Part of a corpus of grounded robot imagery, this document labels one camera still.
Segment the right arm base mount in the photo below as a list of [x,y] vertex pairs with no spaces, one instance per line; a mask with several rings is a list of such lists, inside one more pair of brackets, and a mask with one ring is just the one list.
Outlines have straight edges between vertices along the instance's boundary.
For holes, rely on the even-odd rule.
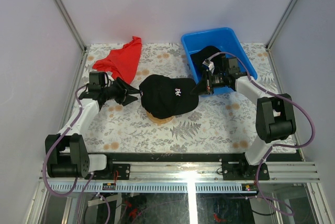
[[221,160],[221,170],[224,181],[261,181],[270,179],[269,170],[265,163],[260,165],[250,165],[246,158],[238,161]]

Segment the black cap pink logo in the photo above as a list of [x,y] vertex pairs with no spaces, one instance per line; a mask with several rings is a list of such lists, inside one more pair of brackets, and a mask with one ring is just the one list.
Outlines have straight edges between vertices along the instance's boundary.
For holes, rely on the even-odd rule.
[[193,111],[199,103],[191,91],[196,83],[191,78],[172,79],[149,75],[139,85],[141,105],[153,117],[165,119]]

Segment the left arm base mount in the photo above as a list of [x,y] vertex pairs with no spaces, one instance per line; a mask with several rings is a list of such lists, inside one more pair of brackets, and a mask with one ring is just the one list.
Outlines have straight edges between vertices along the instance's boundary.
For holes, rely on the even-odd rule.
[[94,180],[129,180],[131,165],[127,163],[107,162],[105,169],[94,172]]

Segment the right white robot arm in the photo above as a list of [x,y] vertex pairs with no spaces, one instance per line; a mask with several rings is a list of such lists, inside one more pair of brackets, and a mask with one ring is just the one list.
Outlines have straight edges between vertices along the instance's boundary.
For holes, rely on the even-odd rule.
[[228,87],[250,100],[256,106],[255,128],[257,137],[245,152],[246,162],[239,165],[239,174],[251,179],[257,174],[256,165],[263,163],[267,152],[279,141],[287,139],[296,131],[292,99],[288,94],[272,94],[255,81],[237,57],[221,55],[219,73],[212,57],[202,62],[202,79],[193,88],[197,95],[212,95],[216,87]]

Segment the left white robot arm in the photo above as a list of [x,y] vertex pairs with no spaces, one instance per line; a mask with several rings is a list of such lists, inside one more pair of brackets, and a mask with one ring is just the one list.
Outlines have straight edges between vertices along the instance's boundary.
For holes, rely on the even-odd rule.
[[137,100],[139,90],[121,78],[112,79],[106,72],[90,72],[88,83],[75,92],[78,107],[64,127],[45,140],[46,158],[43,178],[85,178],[96,172],[109,179],[115,167],[104,154],[89,154],[84,142],[89,126],[109,100],[126,106]]

